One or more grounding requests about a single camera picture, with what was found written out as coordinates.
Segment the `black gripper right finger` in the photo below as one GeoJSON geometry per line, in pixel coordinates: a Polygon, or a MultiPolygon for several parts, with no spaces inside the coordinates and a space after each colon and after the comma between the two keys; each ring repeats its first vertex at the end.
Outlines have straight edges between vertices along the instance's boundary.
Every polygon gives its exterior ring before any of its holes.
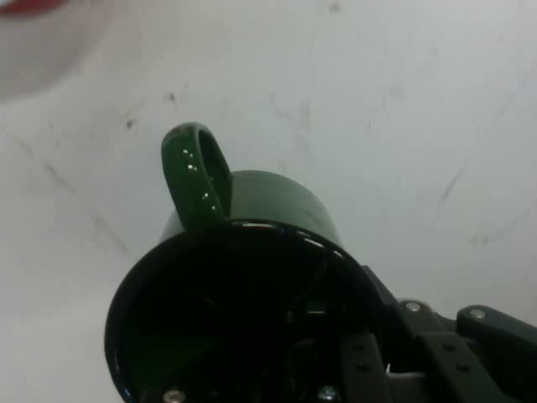
{"type": "Polygon", "coordinates": [[[369,267],[362,276],[384,362],[432,378],[435,400],[536,400],[535,326],[483,305],[448,319],[423,302],[397,300],[369,267]]]}

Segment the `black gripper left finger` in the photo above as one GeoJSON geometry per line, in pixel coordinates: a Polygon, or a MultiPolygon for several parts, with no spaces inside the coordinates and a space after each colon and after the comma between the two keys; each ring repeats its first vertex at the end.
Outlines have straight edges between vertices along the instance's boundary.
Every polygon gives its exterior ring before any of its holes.
{"type": "Polygon", "coordinates": [[[143,402],[381,401],[388,387],[361,301],[342,293],[149,293],[143,402]]]}

